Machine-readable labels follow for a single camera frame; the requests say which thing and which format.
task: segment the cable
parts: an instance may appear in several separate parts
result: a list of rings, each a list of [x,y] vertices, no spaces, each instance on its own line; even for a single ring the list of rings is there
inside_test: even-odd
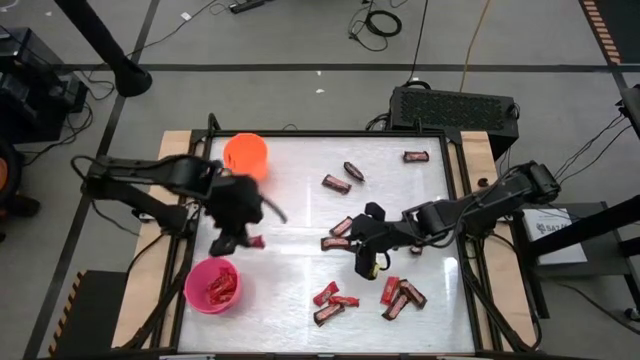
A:
[[[115,225],[115,227],[117,227],[118,229],[129,233],[135,237],[139,237],[140,234],[138,234],[137,232],[133,231],[133,230],[129,230],[126,227],[120,225],[120,223],[118,223],[117,221],[115,221],[114,219],[110,218],[109,216],[105,215],[102,211],[100,211],[98,209],[98,206],[96,205],[96,201],[95,200],[91,200],[91,207],[93,208],[93,211],[96,212],[96,214],[98,214],[98,216],[100,216],[101,218],[107,220],[108,222],[112,223],[113,225]]]
[[[384,114],[380,114],[380,115],[376,116],[373,120],[369,121],[367,123],[367,125],[364,127],[364,129],[367,130],[367,131],[371,131],[371,130],[373,130],[374,126],[378,125],[378,123],[383,122],[384,125],[383,125],[382,129],[384,130],[387,127],[387,124],[389,123],[390,119],[391,119],[391,113],[390,112],[386,112]]]
[[[347,35],[349,35],[349,39],[355,40],[358,44],[360,44],[362,47],[364,47],[365,49],[372,51],[372,52],[381,52],[387,49],[387,47],[389,47],[389,41],[387,40],[387,38],[390,37],[394,37],[396,35],[398,35],[401,31],[402,31],[402,21],[400,20],[399,17],[397,17],[396,15],[394,15],[393,13],[390,13],[388,11],[385,10],[373,10],[373,6],[375,5],[375,1],[371,0],[369,2],[368,6],[362,7],[360,8],[358,11],[356,11],[353,16],[351,17],[351,20],[349,20],[349,24],[347,27]],[[355,20],[356,17],[362,13],[363,11],[367,11],[367,15],[365,17],[364,20]],[[383,31],[380,30],[380,28],[378,28],[374,23],[373,23],[373,17],[377,16],[377,15],[383,15],[386,16],[388,18],[390,18],[391,20],[393,20],[396,23],[396,28],[393,31]],[[358,30],[355,30],[356,26],[360,24],[360,28]],[[370,33],[377,35],[379,37],[381,37],[384,40],[384,46],[382,46],[381,48],[371,48],[367,45],[365,45],[365,43],[362,42],[362,40],[360,40],[360,38],[358,37],[358,35],[360,34],[360,32],[362,31],[362,29],[367,28],[367,30],[369,30]]]
[[[391,7],[392,7],[392,8],[394,8],[394,9],[397,9],[397,8],[399,8],[400,6],[402,6],[402,5],[406,4],[408,1],[409,1],[409,0],[404,0],[404,1],[400,1],[400,2],[399,2],[399,3],[397,3],[397,4],[394,4],[394,3],[393,3],[393,0],[389,0],[389,6],[391,6]]]
[[[606,315],[607,317],[609,317],[611,320],[617,322],[618,324],[620,324],[622,327],[624,327],[625,329],[631,331],[632,333],[636,334],[636,335],[640,335],[640,330],[636,329],[635,327],[625,323],[624,321],[618,319],[612,312],[610,312],[609,310],[605,309],[602,305],[598,304],[595,300],[593,300],[592,298],[590,298],[587,294],[585,294],[584,292],[582,292],[582,290],[568,285],[568,284],[563,284],[561,282],[557,282],[553,279],[550,279],[548,277],[542,276],[542,275],[538,275],[536,274],[536,276],[538,276],[539,278],[548,281],[552,284],[555,284],[557,286],[561,286],[564,288],[567,288],[569,290],[573,290],[574,292],[578,293],[578,295],[582,296],[585,300],[587,300],[587,302],[589,302],[591,305],[593,305],[593,307],[595,307],[596,309],[600,310],[600,312],[602,312],[604,315]]]
[[[146,44],[146,45],[144,45],[143,47],[141,47],[141,48],[139,48],[139,49],[135,49],[135,50],[133,50],[132,52],[128,53],[128,54],[127,54],[127,55],[125,55],[125,56],[127,56],[127,57],[128,57],[128,56],[131,56],[131,55],[133,55],[133,54],[139,53],[140,51],[142,51],[142,50],[144,50],[144,49],[146,49],[146,48],[148,48],[148,47],[151,47],[151,46],[153,46],[153,45],[159,44],[159,43],[161,43],[161,42],[163,42],[163,41],[167,40],[167,39],[168,39],[168,38],[170,38],[171,36],[175,35],[175,34],[176,34],[180,29],[182,29],[182,27],[183,27],[183,26],[185,26],[187,23],[189,23],[189,22],[193,21],[193,19],[195,19],[195,17],[196,17],[196,16],[200,15],[200,13],[202,13],[205,9],[209,8],[210,6],[212,6],[216,1],[218,1],[218,0],[212,0],[212,1],[210,1],[209,3],[207,3],[207,5],[205,5],[205,6],[201,7],[201,8],[200,8],[200,10],[196,11],[193,15],[191,15],[191,19],[189,19],[188,21],[187,21],[187,20],[183,21],[180,25],[178,25],[178,27],[177,27],[177,28],[175,28],[172,32],[170,32],[169,34],[167,34],[166,36],[164,36],[164,37],[163,37],[163,38],[161,38],[160,40],[157,40],[157,41],[151,42],[151,43],[149,43],[149,44]]]
[[[41,156],[43,156],[44,154],[46,154],[47,152],[49,152],[49,150],[57,147],[57,146],[62,146],[62,145],[69,145],[72,144],[73,142],[76,141],[77,136],[87,130],[92,124],[93,124],[93,109],[91,109],[91,106],[88,103],[85,103],[84,106],[85,109],[88,110],[88,114],[86,119],[84,120],[84,122],[82,123],[82,125],[80,125],[80,127],[78,128],[74,128],[73,125],[71,125],[71,121],[69,120],[69,117],[67,116],[66,121],[67,124],[69,126],[69,128],[71,129],[71,135],[67,136],[66,138],[47,145],[46,147],[44,147],[42,150],[39,151],[22,151],[23,154],[35,154],[30,160],[27,160],[24,162],[23,166],[27,167],[32,165],[36,160],[38,160]]]
[[[2,31],[4,31],[7,35],[9,35],[9,37],[11,37],[11,39],[15,42],[17,42],[18,44],[20,44],[25,50],[29,51],[33,56],[37,57],[40,61],[44,62],[48,67],[49,67],[49,71],[54,72],[55,73],[55,68],[54,66],[45,58],[43,58],[42,56],[38,55],[38,53],[36,53],[35,51],[31,50],[25,43],[23,43],[22,41],[20,41],[18,38],[16,38],[12,33],[9,32],[9,30],[7,30],[7,28],[5,28],[4,26],[0,25],[0,29],[2,29]],[[91,95],[91,97],[96,100],[96,101],[100,101],[100,100],[104,100],[107,97],[109,97],[109,95],[111,95],[111,93],[113,93],[114,89],[115,89],[115,84],[112,83],[111,81],[107,81],[107,80],[92,80],[91,76],[93,75],[93,72],[100,66],[104,65],[105,63],[102,63],[100,65],[97,65],[93,70],[91,70],[89,76],[87,76],[84,71],[79,70],[80,73],[82,73],[82,75],[84,75],[85,78],[87,78],[87,81],[89,81],[89,83],[91,84],[107,84],[109,85],[111,88],[109,89],[109,92],[102,96],[102,97],[96,97],[95,93],[93,92],[93,90],[91,89],[91,87],[87,86],[87,90],[89,91],[89,94]],[[70,94],[72,94],[73,96],[78,96],[78,94],[69,91],[69,90],[65,90],[67,92],[69,92]]]
[[[562,166],[560,166],[560,168],[553,174],[554,178],[559,178],[560,176],[562,176],[570,167],[571,165],[573,165],[573,163],[576,162],[576,160],[582,155],[584,154],[587,150],[589,150],[589,148],[591,148],[591,145],[593,145],[593,143],[598,140],[600,138],[600,136],[602,136],[602,134],[604,134],[607,130],[612,129],[616,126],[618,126],[623,119],[620,119],[622,117],[622,115],[617,116],[616,118],[614,118],[613,120],[611,120],[611,122],[604,127],[604,129],[602,129],[596,136],[594,136],[593,138],[591,138],[591,140],[587,141],[586,144],[584,144],[580,150],[578,150],[575,154],[573,154],[571,157],[569,157],[564,164],[562,164]]]
[[[503,243],[507,244],[514,252],[516,252],[516,248],[515,246],[507,239],[505,239],[503,236],[500,236],[496,233],[491,233],[491,236],[493,236],[496,239],[501,240]],[[580,289],[573,287],[571,285],[567,285],[567,284],[563,284],[560,282],[557,282],[553,279],[550,279],[546,276],[542,276],[539,274],[535,274],[537,277],[539,277],[540,279],[549,281],[550,283],[553,283],[557,286],[561,286],[570,290],[575,291],[576,293],[578,293],[580,296],[582,296],[585,300],[587,300],[591,305],[593,305],[596,309],[600,310],[603,314],[605,314],[606,316],[608,316],[609,318],[611,318],[613,321],[617,322],[618,324],[622,325],[624,328],[626,328],[627,330],[633,332],[636,335],[640,335],[640,330],[634,328],[633,326],[626,324],[625,322],[623,322],[622,320],[618,319],[615,315],[613,315],[613,313],[611,313],[609,310],[605,309],[604,307],[602,307],[602,305],[598,304],[595,300],[591,299],[587,294],[585,294],[584,292],[582,292]],[[536,322],[534,322],[534,324],[536,325],[536,327],[538,328],[538,339],[536,340],[536,343],[534,344],[534,348],[537,348],[540,345],[540,342],[542,342],[542,332],[541,332],[541,327],[539,324],[539,320],[536,316],[532,317],[534,319],[536,319],[537,324],[535,324]]]
[[[222,6],[222,10],[220,10],[220,11],[218,11],[218,12],[215,12],[215,13],[214,13],[212,9],[213,9],[215,6]],[[209,6],[209,13],[210,13],[211,15],[213,15],[213,16],[220,15],[220,14],[222,14],[222,13],[223,13],[223,12],[225,12],[225,11],[230,11],[230,9],[229,9],[229,6],[228,6],[228,5],[225,5],[225,4],[213,4],[213,5]]]
[[[153,245],[157,244],[163,237],[164,237],[164,233],[161,233],[160,235],[158,235],[157,238],[155,238],[152,242],[150,242],[149,244],[147,244],[147,246],[145,246],[144,248],[142,248],[142,250],[140,250],[139,253],[136,254],[136,256],[133,257],[133,260],[131,260],[131,262],[129,263],[129,266],[127,267],[127,279],[129,279],[129,275],[131,275],[131,270],[133,269],[133,265],[135,265],[136,261],[138,261],[138,259],[144,255],[145,252],[147,252],[147,250],[151,249],[153,247]]]
[[[407,83],[409,81],[411,81],[411,79],[413,78],[413,73],[416,71],[416,63],[418,62],[418,53],[420,52],[420,43],[422,43],[422,33],[423,33],[423,30],[424,30],[424,23],[425,23],[425,20],[427,18],[427,5],[428,4],[429,4],[428,1],[424,2],[424,9],[422,10],[422,23],[420,24],[420,35],[418,36],[418,45],[416,45],[416,53],[413,56],[413,65],[411,65],[411,73],[409,74],[409,79],[407,80]]]
[[[471,56],[471,49],[473,48],[473,44],[476,41],[476,36],[478,36],[478,31],[480,31],[480,26],[482,25],[482,21],[484,21],[484,15],[487,13],[487,9],[489,9],[489,4],[491,4],[491,0],[487,0],[484,4],[484,8],[482,9],[482,14],[480,15],[480,20],[478,20],[478,25],[476,26],[476,30],[473,32],[473,37],[471,38],[471,42],[469,43],[469,48],[467,49],[467,56],[464,59],[464,68],[462,69],[462,81],[460,81],[460,90],[464,88],[464,80],[467,77],[467,69],[469,68],[469,57]]]
[[[567,181],[568,179],[580,174],[581,172],[587,170],[591,165],[595,164],[596,161],[598,161],[598,159],[600,159],[600,157],[602,157],[602,155],[604,155],[604,153],[607,151],[607,149],[609,149],[609,147],[611,147],[611,145],[613,145],[613,143],[620,137],[620,135],[622,135],[622,133],[624,133],[625,131],[627,131],[628,129],[631,128],[631,125],[625,127],[624,129],[622,129],[613,139],[611,139],[611,141],[609,141],[609,143],[607,144],[607,146],[605,146],[604,149],[602,149],[602,151],[600,152],[600,154],[598,154],[598,156],[596,156],[595,159],[593,159],[593,161],[591,161],[589,164],[587,164],[586,166],[584,166],[582,169],[566,176],[564,179],[562,179],[560,181],[560,186],[562,186],[562,184]]]
[[[500,175],[500,177],[498,177],[498,179],[493,184],[491,184],[491,186],[489,186],[487,188],[487,191],[485,191],[475,201],[470,202],[469,204],[467,204],[467,206],[464,207],[464,209],[462,209],[462,211],[460,212],[460,215],[458,216],[458,219],[456,220],[456,225],[451,230],[451,231],[453,231],[453,233],[452,233],[451,237],[449,238],[449,240],[447,240],[443,244],[438,244],[438,243],[434,243],[434,242],[428,241],[428,242],[425,242],[425,244],[423,246],[432,246],[432,247],[437,248],[437,249],[444,249],[444,248],[448,247],[449,245],[451,245],[453,243],[453,241],[458,237],[458,234],[459,234],[458,231],[460,229],[460,226],[462,225],[462,222],[463,222],[463,219],[464,219],[464,215],[471,208],[471,206],[472,205],[476,205],[479,202],[481,202],[482,200],[484,200],[484,198],[487,197],[489,194],[491,194],[491,192],[498,186],[498,184],[500,184],[516,168],[518,168],[518,166],[514,166],[512,168],[509,168],[507,170],[507,172],[505,172],[503,175]]]

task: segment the chocolate bar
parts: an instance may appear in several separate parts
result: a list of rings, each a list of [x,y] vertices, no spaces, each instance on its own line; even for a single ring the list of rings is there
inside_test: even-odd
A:
[[[326,237],[326,238],[320,239],[320,250],[322,251],[334,250],[334,249],[349,250],[350,247],[351,247],[351,241],[345,238]]]
[[[329,230],[329,234],[333,236],[340,236],[351,228],[351,224],[353,224],[353,219],[350,216],[347,216],[346,219],[340,221],[338,225]]]
[[[324,290],[322,290],[320,294],[313,297],[313,303],[318,306],[322,306],[322,304],[326,303],[327,300],[329,300],[331,295],[337,293],[338,291],[340,291],[340,289],[338,289],[338,285],[336,285],[335,281],[332,281],[329,283],[329,285],[327,285],[326,288],[324,288]]]
[[[344,169],[347,170],[347,173],[353,176],[356,180],[364,181],[364,175],[362,175],[362,172],[358,170],[358,168],[355,167],[355,165],[353,165],[352,163],[345,161]]]
[[[402,159],[404,162],[427,162],[429,161],[429,153],[426,151],[405,151]]]
[[[322,185],[328,187],[329,189],[335,190],[342,195],[346,195],[351,190],[351,184],[348,184],[334,176],[327,175],[322,180]]]
[[[264,240],[262,240],[262,235],[252,236],[248,239],[248,241],[249,246],[251,247],[257,247],[259,249],[264,249],[265,247]]]
[[[341,312],[344,312],[344,305],[342,304],[329,305],[326,308],[323,308],[314,312],[313,321],[316,323],[316,325],[322,326],[324,325],[325,322],[327,322],[327,320],[340,314]]]
[[[387,278],[387,283],[384,285],[382,298],[380,299],[381,304],[391,305],[391,299],[393,299],[393,294],[396,292],[399,280],[400,278],[397,276],[389,276]]]
[[[409,248],[409,252],[413,255],[422,255],[422,247],[421,246],[412,246]]]
[[[424,309],[424,306],[427,304],[427,298],[422,295],[418,289],[416,289],[413,284],[411,284],[407,279],[400,280],[398,284],[400,288],[400,292],[407,295],[407,297],[414,303],[419,309]]]
[[[344,306],[360,307],[360,299],[351,296],[332,296],[329,298],[329,305],[342,304]]]
[[[382,314],[382,317],[389,321],[395,320],[398,317],[398,314],[400,314],[400,311],[402,311],[402,309],[407,306],[408,302],[409,298],[407,297],[407,295],[399,292],[396,298],[393,299],[391,306],[389,306],[389,308],[387,308],[387,311]]]

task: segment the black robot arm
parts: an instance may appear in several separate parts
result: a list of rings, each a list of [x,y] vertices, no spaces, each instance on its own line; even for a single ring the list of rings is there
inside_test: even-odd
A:
[[[77,158],[91,161],[89,172],[82,176],[84,194],[97,200],[121,201],[149,214],[169,234],[186,235],[188,211],[167,205],[132,184],[161,185],[174,194],[194,199],[221,229],[220,237],[209,249],[211,256],[232,254],[236,245],[250,247],[246,225],[257,224],[263,217],[264,197],[258,192],[257,183],[249,176],[231,175],[219,161],[192,155],[167,156],[158,161],[108,156],[79,156],[74,160]]]
[[[458,200],[427,202],[407,209],[401,221],[384,221],[385,211],[369,203],[364,214],[353,219],[348,237],[356,254],[355,270],[373,280],[378,270],[386,270],[376,263],[377,253],[386,254],[402,246],[445,247],[450,242],[442,245],[441,241],[462,230],[470,236],[486,235],[500,217],[525,203],[549,203],[559,192],[560,186],[546,166],[530,162],[511,168],[493,185]]]

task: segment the bowl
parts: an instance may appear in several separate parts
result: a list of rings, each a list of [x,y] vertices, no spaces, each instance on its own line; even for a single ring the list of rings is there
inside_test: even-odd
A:
[[[235,274],[238,279],[236,291],[231,299],[225,303],[213,305],[209,302],[207,288],[221,274],[221,270],[227,268],[230,274]],[[204,314],[220,314],[229,310],[240,300],[242,292],[242,280],[235,266],[229,260],[220,257],[210,257],[196,264],[191,269],[184,286],[184,296],[189,305]]]

